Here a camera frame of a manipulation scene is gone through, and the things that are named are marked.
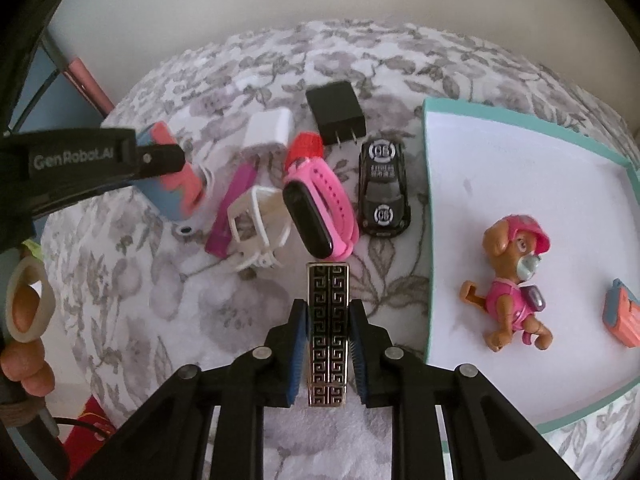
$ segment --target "floral blanket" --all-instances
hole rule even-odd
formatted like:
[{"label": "floral blanket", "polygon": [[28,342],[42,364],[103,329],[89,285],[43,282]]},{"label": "floral blanket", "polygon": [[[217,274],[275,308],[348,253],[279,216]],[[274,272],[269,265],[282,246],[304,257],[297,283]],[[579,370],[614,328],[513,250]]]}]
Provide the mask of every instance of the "floral blanket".
[{"label": "floral blanket", "polygon": [[[223,189],[253,113],[285,106],[297,130],[313,130],[305,89],[341,79],[355,88],[368,136],[404,142],[413,212],[398,238],[362,237],[348,259],[351,295],[398,346],[418,355],[430,308],[425,96],[535,114],[640,161],[622,118],[547,67],[478,38],[372,21],[303,23],[188,50],[145,76],[104,126],[140,130],[167,121],[188,159],[210,168]],[[326,150],[352,200],[357,155],[353,143]],[[258,179],[280,186],[280,159],[264,157]],[[47,272],[73,352],[117,426],[181,365],[226,365],[260,345],[287,319],[292,300],[306,296],[303,248],[290,249],[284,269],[236,273],[204,252],[206,237],[177,235],[131,188],[49,218]],[[365,410],[350,385],[341,409],[306,408],[303,387],[290,410],[266,410],[266,479],[390,477],[390,410]],[[638,391],[546,436],[581,478],[609,479],[620,468],[640,418]]]}]

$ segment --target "human hand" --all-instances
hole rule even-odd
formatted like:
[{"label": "human hand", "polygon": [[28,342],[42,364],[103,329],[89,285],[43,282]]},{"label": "human hand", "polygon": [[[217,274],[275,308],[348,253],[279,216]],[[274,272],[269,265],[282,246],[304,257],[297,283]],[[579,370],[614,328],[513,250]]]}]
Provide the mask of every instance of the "human hand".
[{"label": "human hand", "polygon": [[[38,309],[40,298],[29,285],[20,285],[14,297],[14,323],[26,332]],[[44,397],[55,386],[53,370],[44,361],[41,339],[29,343],[11,341],[0,354],[2,372],[11,381],[20,381],[25,391],[35,397]]]}]

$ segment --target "red object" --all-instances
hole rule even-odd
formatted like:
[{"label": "red object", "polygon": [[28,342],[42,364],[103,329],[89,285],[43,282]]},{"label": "red object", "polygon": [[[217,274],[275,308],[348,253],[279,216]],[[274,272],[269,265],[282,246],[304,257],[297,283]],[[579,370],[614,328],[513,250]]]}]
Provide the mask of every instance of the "red object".
[{"label": "red object", "polygon": [[[84,405],[78,420],[97,426],[109,435],[116,432],[111,421],[93,396]],[[69,456],[69,478],[73,478],[82,466],[104,445],[105,439],[91,430],[75,426],[64,443]]]},{"label": "red object", "polygon": [[289,166],[300,158],[323,158],[324,145],[322,137],[315,132],[300,132],[293,139],[287,158],[284,161],[284,171],[287,173]]},{"label": "red object", "polygon": [[78,88],[84,98],[95,106],[104,117],[113,110],[113,103],[79,58],[76,57],[69,63],[64,74]]}]

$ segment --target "toy figure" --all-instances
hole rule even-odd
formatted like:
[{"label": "toy figure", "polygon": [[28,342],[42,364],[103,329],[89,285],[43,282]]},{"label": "toy figure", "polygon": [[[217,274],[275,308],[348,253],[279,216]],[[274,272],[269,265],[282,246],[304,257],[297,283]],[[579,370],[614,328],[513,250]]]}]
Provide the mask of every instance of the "toy figure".
[{"label": "toy figure", "polygon": [[526,215],[510,215],[498,220],[484,232],[482,248],[494,268],[495,279],[486,297],[476,294],[477,285],[467,281],[460,289],[460,299],[480,308],[498,322],[498,330],[484,337],[494,352],[511,343],[513,333],[523,330],[522,341],[546,350],[553,341],[549,329],[536,319],[545,301],[535,285],[522,286],[536,272],[540,254],[551,242],[538,222]]}]

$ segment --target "gray floral pattern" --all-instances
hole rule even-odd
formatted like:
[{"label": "gray floral pattern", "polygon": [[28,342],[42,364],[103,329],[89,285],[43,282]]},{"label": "gray floral pattern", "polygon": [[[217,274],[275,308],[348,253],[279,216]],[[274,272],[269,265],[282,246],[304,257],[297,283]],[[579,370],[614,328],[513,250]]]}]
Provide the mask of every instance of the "gray floral pattern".
[{"label": "gray floral pattern", "polygon": [[[286,106],[297,130],[313,129],[305,90],[337,79],[353,84],[369,136],[404,142],[413,210],[403,236],[357,244],[348,259],[352,295],[396,344],[420,356],[430,269],[425,96],[534,114],[640,161],[622,118],[547,67],[478,38],[372,21],[303,23],[188,50],[145,76],[104,125],[140,130],[167,121],[188,159],[212,171],[219,202],[251,114]],[[326,149],[352,200],[357,154],[355,144]],[[281,185],[280,156],[261,159],[258,181]],[[117,426],[182,364],[226,365],[261,344],[292,299],[305,296],[308,255],[295,236],[284,270],[236,273],[204,252],[206,235],[178,236],[134,189],[49,218],[47,272],[73,352]],[[612,478],[620,468],[640,418],[638,390],[546,435],[581,478]],[[300,395],[290,410],[266,410],[264,431],[267,479],[390,477],[390,411],[364,410],[353,384],[344,409],[305,409]]]}]

